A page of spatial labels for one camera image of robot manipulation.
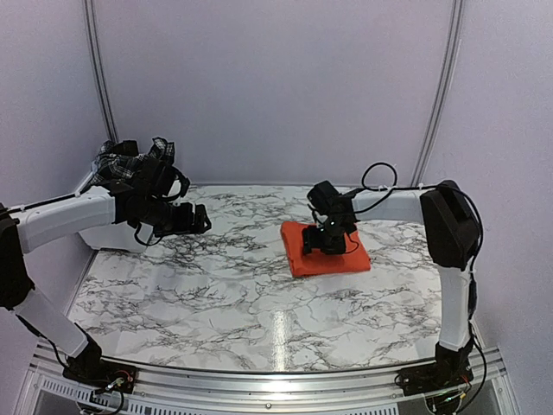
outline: red sponge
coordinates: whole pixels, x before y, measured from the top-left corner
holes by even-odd
[[[361,244],[357,231],[350,235],[351,241],[346,238],[346,252],[351,253],[327,255],[319,250],[314,250],[310,254],[304,255],[302,251],[302,230],[306,227],[308,225],[303,223],[284,222],[280,229],[290,263],[290,270],[292,270],[294,277],[371,270],[371,259],[363,244]]]

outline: white wall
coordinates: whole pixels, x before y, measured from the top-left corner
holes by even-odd
[[[0,202],[74,189],[105,128],[92,81],[80,2],[0,3]],[[62,310],[91,250],[77,237],[29,254],[29,275]],[[0,310],[0,412],[10,414],[35,338]]]
[[[120,137],[175,140],[193,182],[410,181],[452,2],[98,3]]]
[[[477,322],[523,414],[553,408],[553,7],[466,2],[461,51],[425,182],[474,197],[486,237]]]

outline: white marble surface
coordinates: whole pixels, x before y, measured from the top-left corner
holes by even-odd
[[[100,252],[70,317],[107,355],[178,367],[307,371],[434,354],[440,282],[423,227],[359,224],[372,270],[292,278],[284,220],[309,188],[192,188],[213,229],[143,254]]]

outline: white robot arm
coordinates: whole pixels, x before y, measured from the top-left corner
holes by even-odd
[[[121,367],[101,360],[99,345],[70,322],[35,286],[23,254],[66,235],[127,221],[137,228],[150,224],[154,235],[204,233],[211,222],[203,205],[172,205],[165,197],[178,177],[181,194],[188,179],[156,159],[147,160],[130,182],[110,181],[83,194],[62,196],[28,206],[0,204],[0,307],[14,313],[34,334],[43,336],[67,355],[64,376],[97,385],[93,380],[114,380]],[[129,392],[127,387],[122,392]]]
[[[461,383],[461,376],[472,379],[467,358],[474,345],[470,319],[476,286],[469,261],[478,250],[479,222],[456,183],[445,181],[426,189],[385,192],[358,188],[340,194],[329,182],[321,182],[308,194],[317,225],[303,231],[304,254],[317,248],[340,255],[346,251],[345,235],[355,231],[356,222],[424,224],[429,253],[442,284],[442,330],[435,349],[436,364],[400,373],[405,394],[429,392],[455,380]]]
[[[358,221],[366,220],[401,220],[424,224],[420,197],[425,192],[404,190],[392,193],[374,209],[362,214],[355,214]],[[353,211],[362,211],[378,202],[382,192],[365,192],[352,199]],[[436,264],[442,285],[442,329],[440,345],[457,351],[465,347],[470,340],[468,328],[468,297],[470,287],[469,270],[447,268]]]

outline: plaid cloth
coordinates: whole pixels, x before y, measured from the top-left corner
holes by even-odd
[[[98,184],[106,180],[123,179],[129,180],[132,175],[140,169],[143,161],[149,157],[163,160],[168,164],[175,161],[175,143],[169,143],[165,138],[153,138],[154,145],[148,154],[137,154],[130,156],[113,152],[113,148],[121,144],[115,144],[112,141],[106,141],[102,144],[100,152],[94,160],[94,176],[90,185]],[[136,148],[136,143],[129,142]]]

